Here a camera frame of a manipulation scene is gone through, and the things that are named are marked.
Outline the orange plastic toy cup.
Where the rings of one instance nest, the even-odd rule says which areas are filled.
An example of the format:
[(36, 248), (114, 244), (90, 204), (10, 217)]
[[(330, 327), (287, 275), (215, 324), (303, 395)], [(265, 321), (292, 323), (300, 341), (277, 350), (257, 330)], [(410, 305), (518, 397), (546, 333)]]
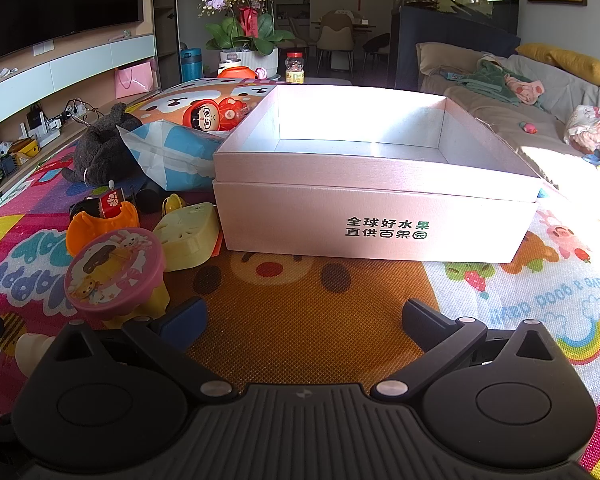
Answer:
[(69, 223), (66, 235), (67, 252), (74, 257), (97, 237), (115, 230), (139, 226), (140, 217), (130, 202), (122, 202), (120, 212), (111, 218), (93, 217), (81, 211)]

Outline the pink gift bag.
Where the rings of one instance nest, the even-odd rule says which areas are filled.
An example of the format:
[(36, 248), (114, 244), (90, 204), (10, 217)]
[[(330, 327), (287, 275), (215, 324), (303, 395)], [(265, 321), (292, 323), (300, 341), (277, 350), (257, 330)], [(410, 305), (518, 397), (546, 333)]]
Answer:
[(151, 92), (154, 87), (155, 74), (151, 61), (119, 67), (114, 70), (114, 97), (117, 100)]

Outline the purple orchid flower pot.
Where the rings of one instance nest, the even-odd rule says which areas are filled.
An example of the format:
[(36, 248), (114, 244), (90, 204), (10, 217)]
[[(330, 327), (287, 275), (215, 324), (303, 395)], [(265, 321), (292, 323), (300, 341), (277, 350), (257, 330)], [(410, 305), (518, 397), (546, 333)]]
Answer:
[(220, 52), (218, 73), (228, 66), (248, 67), (260, 79), (275, 78), (278, 47), (296, 37), (275, 23), (276, 0), (201, 0), (200, 16), (221, 14), (219, 23), (204, 28), (211, 38), (206, 48)]

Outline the blue water bottle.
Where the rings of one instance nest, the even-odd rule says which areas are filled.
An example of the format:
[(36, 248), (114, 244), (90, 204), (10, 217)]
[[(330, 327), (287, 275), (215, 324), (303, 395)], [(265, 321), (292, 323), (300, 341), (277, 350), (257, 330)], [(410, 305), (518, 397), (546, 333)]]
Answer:
[(202, 69), (202, 53), (199, 48), (181, 50), (182, 81), (200, 79), (204, 76)]

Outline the fish tank cabinet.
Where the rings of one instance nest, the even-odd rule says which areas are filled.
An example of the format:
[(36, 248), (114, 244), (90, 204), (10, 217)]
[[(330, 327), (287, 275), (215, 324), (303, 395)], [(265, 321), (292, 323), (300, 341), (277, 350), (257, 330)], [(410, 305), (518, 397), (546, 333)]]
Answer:
[(388, 86), (416, 90), (416, 46), (438, 42), (509, 56), (520, 45), (519, 0), (394, 0)]

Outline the yellow sofa pillow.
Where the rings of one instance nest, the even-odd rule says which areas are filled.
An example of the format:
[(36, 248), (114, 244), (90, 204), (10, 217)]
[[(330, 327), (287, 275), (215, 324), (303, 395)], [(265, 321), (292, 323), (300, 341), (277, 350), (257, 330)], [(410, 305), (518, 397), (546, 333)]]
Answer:
[(549, 44), (522, 44), (516, 47), (516, 52), (600, 86), (600, 60), (597, 58)]

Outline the pink cardboard box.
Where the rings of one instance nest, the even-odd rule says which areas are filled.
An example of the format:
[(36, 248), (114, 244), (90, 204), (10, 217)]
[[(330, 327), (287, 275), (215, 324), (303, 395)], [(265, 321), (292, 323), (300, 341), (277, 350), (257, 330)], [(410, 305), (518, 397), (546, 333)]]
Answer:
[(506, 263), (543, 181), (445, 96), (283, 84), (214, 157), (227, 247)]

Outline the black plush toy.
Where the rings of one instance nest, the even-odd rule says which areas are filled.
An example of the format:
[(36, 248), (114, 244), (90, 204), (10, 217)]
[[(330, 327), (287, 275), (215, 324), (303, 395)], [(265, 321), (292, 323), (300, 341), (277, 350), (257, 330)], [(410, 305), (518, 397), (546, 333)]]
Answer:
[(72, 155), (73, 168), (61, 170), (65, 180), (103, 186), (110, 181), (120, 182), (140, 168), (119, 129), (133, 131), (142, 123), (125, 109), (124, 103), (114, 104), (107, 115), (86, 129)]

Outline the yellow power strip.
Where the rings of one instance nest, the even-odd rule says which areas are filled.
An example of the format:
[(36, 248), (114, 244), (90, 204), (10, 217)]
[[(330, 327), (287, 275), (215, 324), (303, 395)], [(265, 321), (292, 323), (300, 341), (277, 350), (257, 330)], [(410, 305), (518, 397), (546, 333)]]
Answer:
[(161, 243), (166, 272), (196, 268), (215, 253), (221, 227), (215, 206), (200, 203), (166, 214), (154, 229)]

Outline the pink patterned clothes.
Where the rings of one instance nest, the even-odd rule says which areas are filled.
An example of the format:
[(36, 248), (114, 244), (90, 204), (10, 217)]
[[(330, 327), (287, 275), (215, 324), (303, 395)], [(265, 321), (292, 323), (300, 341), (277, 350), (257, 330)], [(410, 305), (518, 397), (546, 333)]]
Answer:
[(600, 107), (578, 105), (566, 123), (564, 141), (600, 166)]

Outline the pink lidded toy cup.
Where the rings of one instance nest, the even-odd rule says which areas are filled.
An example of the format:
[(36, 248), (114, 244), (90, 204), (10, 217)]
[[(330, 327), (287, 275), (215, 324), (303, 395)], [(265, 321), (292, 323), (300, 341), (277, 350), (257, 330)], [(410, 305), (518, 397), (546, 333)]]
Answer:
[(70, 304), (92, 322), (118, 328), (136, 316), (160, 318), (170, 296), (162, 245), (141, 228), (115, 230), (85, 246), (65, 274)]

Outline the orange round toy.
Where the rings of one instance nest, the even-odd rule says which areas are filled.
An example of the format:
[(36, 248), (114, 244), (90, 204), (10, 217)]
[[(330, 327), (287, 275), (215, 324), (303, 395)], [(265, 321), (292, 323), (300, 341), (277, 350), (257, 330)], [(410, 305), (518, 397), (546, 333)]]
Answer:
[(259, 79), (254, 70), (243, 65), (226, 66), (219, 70), (218, 77), (222, 79)]

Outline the colourful cartoon play mat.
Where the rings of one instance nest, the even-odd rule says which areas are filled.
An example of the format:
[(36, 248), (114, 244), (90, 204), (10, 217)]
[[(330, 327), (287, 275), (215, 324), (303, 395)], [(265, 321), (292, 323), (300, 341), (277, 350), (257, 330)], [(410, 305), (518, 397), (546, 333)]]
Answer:
[[(0, 206), (0, 416), (24, 383), (21, 336), (56, 335), (71, 318), (62, 280), (69, 209), (90, 190), (60, 175), (66, 148)], [(399, 311), (415, 297), (497, 328), (539, 315), (591, 389), (598, 409), (582, 463), (600, 478), (600, 172), (572, 190), (546, 188), (515, 261), (435, 263), (252, 255), (222, 250), (172, 272), (175, 301), (204, 298), (209, 322), (191, 358), (248, 382), (362, 382), (414, 359)]]

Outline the red lidded snack jar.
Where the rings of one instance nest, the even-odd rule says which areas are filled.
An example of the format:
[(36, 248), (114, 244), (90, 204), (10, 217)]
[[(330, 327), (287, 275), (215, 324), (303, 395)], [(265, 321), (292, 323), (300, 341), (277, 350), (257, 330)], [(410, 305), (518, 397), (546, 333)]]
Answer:
[(285, 80), (287, 84), (303, 84), (306, 78), (304, 57), (301, 52), (288, 52), (285, 60)]

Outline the grey sofa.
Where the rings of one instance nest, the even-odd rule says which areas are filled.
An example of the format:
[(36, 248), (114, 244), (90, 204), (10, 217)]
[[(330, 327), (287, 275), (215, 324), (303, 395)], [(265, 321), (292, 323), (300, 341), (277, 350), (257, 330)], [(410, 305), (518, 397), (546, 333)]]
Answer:
[[(600, 193), (600, 169), (565, 141), (568, 120), (579, 105), (600, 108), (599, 86), (516, 54), (502, 58), (440, 42), (421, 42), (416, 53), (420, 90), (447, 96), (485, 122), (554, 188), (569, 193)], [(518, 80), (537, 81), (544, 92), (533, 104), (509, 103), (442, 76), (443, 72), (470, 76), (481, 61), (493, 61)]]

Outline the blue white snack bag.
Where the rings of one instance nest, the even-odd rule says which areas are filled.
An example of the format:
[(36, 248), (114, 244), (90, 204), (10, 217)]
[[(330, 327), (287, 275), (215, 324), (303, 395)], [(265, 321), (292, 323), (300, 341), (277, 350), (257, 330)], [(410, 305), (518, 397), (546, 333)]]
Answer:
[(227, 132), (203, 132), (167, 120), (117, 129), (143, 173), (166, 192), (212, 188), (213, 155)]

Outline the green clothes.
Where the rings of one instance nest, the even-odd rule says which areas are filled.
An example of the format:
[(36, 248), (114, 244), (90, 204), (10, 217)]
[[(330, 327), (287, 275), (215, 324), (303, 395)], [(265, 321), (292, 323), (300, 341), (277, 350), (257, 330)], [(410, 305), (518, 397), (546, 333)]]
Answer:
[(457, 81), (466, 89), (505, 104), (518, 105), (520, 99), (506, 84), (512, 73), (492, 58), (480, 58), (471, 74), (460, 76)]

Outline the red hooded doll figure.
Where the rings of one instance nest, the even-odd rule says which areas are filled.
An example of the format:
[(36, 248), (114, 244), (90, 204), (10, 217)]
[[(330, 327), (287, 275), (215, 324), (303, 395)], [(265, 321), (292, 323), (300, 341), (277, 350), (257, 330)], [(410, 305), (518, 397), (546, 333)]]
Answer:
[(183, 124), (204, 132), (233, 130), (250, 112), (247, 103), (229, 96), (216, 102), (204, 99), (193, 102), (183, 115)]

